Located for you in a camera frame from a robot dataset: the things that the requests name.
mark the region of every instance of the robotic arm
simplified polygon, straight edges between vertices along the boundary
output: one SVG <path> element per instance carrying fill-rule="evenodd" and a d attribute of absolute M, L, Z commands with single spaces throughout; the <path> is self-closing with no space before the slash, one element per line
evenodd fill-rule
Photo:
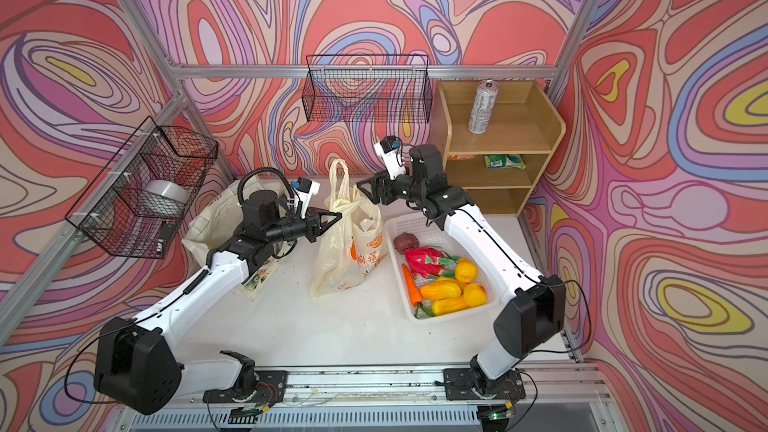
<path fill-rule="evenodd" d="M 102 327 L 94 372 L 96 390 L 142 414 L 157 412 L 174 397 L 203 390 L 218 389 L 235 401 L 254 395 L 259 378 L 252 359 L 222 350 L 222 357 L 216 360 L 182 364 L 173 350 L 197 319 L 229 290 L 258 273 L 284 242 L 301 237 L 314 242 L 341 219 L 337 212 L 308 207 L 320 184 L 306 178 L 289 184 L 279 171 L 266 169 L 240 181 L 243 221 L 230 240 L 210 251 L 207 264 L 196 275 L 132 320 L 116 317 Z M 259 190 L 244 199 L 245 182 L 260 171 L 278 174 L 290 197 Z"/>
<path fill-rule="evenodd" d="M 463 188 L 448 184 L 435 146 L 410 149 L 410 174 L 400 139 L 385 137 L 374 150 L 387 170 L 358 182 L 358 189 L 374 204 L 402 198 L 415 205 L 411 208 L 421 210 L 469 252 L 506 304 L 493 324 L 495 340 L 470 361 L 471 386 L 481 396 L 494 395 L 517 362 L 562 331 L 564 284 L 557 276 L 534 280 L 541 273 L 504 242 Z"/>

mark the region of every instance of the can top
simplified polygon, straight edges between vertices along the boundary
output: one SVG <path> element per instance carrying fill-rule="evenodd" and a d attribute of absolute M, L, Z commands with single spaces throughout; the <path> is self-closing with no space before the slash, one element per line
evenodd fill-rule
<path fill-rule="evenodd" d="M 490 91 L 498 90 L 498 83 L 495 80 L 486 79 L 480 83 L 480 87 Z"/>

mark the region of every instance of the black mounting plate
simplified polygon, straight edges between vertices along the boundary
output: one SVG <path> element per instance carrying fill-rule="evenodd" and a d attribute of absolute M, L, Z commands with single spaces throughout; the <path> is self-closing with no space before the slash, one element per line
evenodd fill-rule
<path fill-rule="evenodd" d="M 443 369 L 442 381 L 446 385 L 446 398 L 448 400 L 481 400 L 472 388 L 475 387 L 472 369 Z M 485 392 L 488 400 L 508 400 L 513 404 L 525 399 L 525 388 L 522 376 L 516 370 L 510 370 L 498 380 L 493 390 Z"/>
<path fill-rule="evenodd" d="M 255 370 L 259 376 L 259 385 L 256 387 L 256 393 L 253 397 L 246 400 L 248 404 L 276 404 L 282 402 L 286 393 L 286 380 L 288 372 L 285 370 Z M 203 395 L 203 402 L 206 404 L 235 404 L 233 398 L 227 397 L 223 390 L 206 390 Z"/>

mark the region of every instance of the plastic bag handle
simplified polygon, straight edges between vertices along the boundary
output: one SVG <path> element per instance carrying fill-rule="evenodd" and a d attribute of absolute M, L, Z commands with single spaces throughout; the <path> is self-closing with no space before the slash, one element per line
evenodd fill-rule
<path fill-rule="evenodd" d="M 336 169 L 344 169 L 344 177 L 341 179 L 341 188 L 336 189 Z M 331 162 L 331 168 L 328 171 L 328 178 L 331 180 L 331 195 L 330 201 L 333 202 L 337 198 L 344 198 L 350 200 L 350 170 L 346 167 L 346 161 L 343 158 L 334 158 Z"/>

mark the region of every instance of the plastic bag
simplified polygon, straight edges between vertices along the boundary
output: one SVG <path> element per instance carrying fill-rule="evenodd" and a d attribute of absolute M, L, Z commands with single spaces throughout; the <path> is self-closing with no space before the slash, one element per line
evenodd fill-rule
<path fill-rule="evenodd" d="M 238 183 L 240 181 L 230 184 L 213 202 L 208 204 L 190 223 L 187 235 L 181 240 L 181 243 L 192 253 L 201 267 L 205 264 L 208 251 L 230 239 L 236 227 L 243 221 L 243 209 L 237 201 Z M 264 184 L 258 177 L 253 177 L 243 190 L 244 196 L 248 197 L 255 191 L 264 188 L 274 190 L 278 195 L 286 191 L 282 182 Z M 286 253 L 288 248 L 289 245 L 283 244 L 280 254 Z M 254 300 L 279 266 L 280 260 L 271 258 L 247 283 L 237 285 L 233 291 L 238 295 Z"/>
<path fill-rule="evenodd" d="M 341 187 L 336 189 L 336 169 L 344 169 Z M 342 214 L 320 238 L 320 251 L 315 260 L 315 274 L 310 295 L 321 295 L 355 287 L 386 256 L 382 252 L 382 216 L 357 188 L 350 188 L 350 171 L 346 162 L 337 158 L 330 168 L 331 194 L 325 206 Z"/>

